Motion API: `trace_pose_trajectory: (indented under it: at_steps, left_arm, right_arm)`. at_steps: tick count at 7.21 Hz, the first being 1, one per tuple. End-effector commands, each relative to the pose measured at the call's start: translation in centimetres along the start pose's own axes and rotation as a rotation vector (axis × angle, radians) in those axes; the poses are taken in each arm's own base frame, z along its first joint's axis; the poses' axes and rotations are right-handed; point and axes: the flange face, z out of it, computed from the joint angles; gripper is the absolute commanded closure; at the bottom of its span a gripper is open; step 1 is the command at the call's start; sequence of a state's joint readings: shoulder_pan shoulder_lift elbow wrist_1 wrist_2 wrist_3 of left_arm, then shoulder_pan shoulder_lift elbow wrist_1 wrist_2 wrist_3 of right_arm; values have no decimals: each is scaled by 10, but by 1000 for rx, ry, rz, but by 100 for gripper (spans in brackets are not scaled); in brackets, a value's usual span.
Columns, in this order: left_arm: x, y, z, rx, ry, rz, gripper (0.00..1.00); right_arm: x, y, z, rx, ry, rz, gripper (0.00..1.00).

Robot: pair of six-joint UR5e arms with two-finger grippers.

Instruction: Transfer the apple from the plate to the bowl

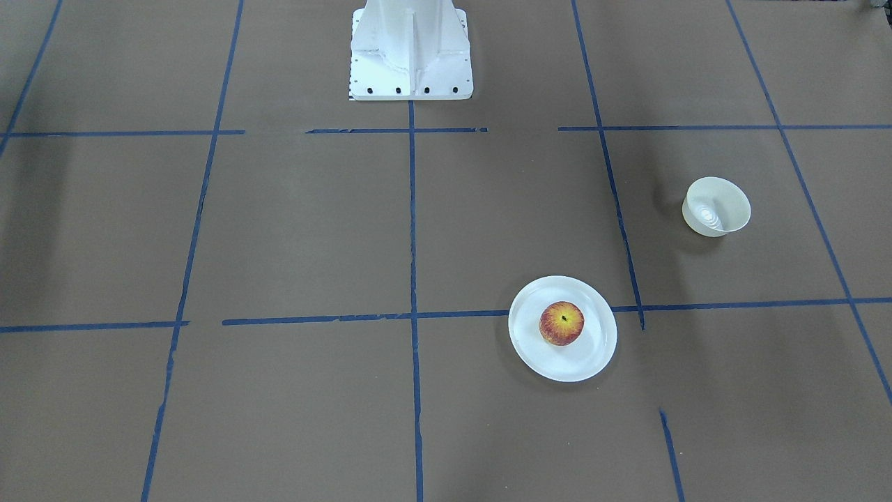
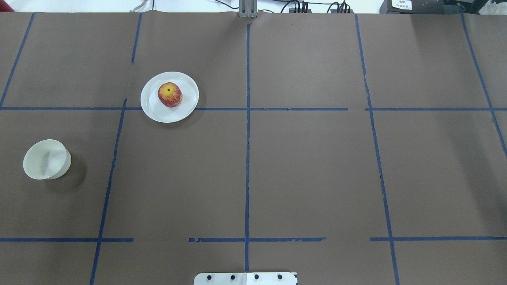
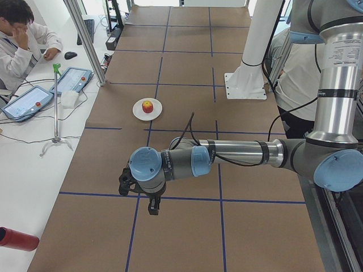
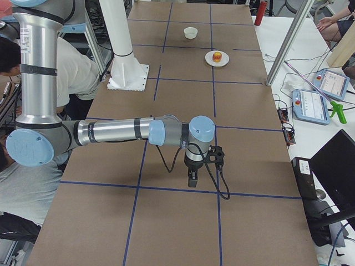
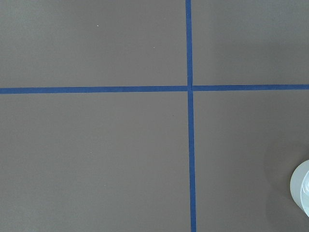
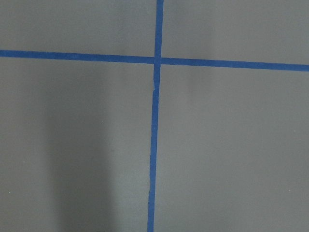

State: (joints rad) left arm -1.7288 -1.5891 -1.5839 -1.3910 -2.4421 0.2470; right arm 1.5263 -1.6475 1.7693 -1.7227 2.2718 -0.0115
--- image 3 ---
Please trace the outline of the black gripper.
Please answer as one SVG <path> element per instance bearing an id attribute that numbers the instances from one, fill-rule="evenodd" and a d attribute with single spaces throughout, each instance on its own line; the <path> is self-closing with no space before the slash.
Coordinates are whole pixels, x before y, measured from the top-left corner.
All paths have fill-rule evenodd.
<path id="1" fill-rule="evenodd" d="M 160 190 L 154 193 L 149 193 L 144 190 L 141 190 L 141 194 L 146 195 L 149 197 L 149 204 L 148 204 L 148 212 L 150 215 L 158 215 L 159 214 L 159 207 L 161 196 L 165 193 L 166 187 L 162 187 Z"/>

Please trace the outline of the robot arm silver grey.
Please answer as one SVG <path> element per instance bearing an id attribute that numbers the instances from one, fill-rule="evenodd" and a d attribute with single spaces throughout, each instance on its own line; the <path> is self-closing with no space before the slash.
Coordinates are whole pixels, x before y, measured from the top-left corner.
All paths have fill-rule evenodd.
<path id="1" fill-rule="evenodd" d="M 289 169 L 333 192 L 361 184 L 362 153 L 352 125 L 362 72 L 362 2 L 294 1 L 290 39 L 324 44 L 312 133 L 271 142 L 178 137 L 160 152 L 141 147 L 119 178 L 120 194 L 148 196 L 148 211 L 157 215 L 168 181 L 205 175 L 215 162 Z"/>

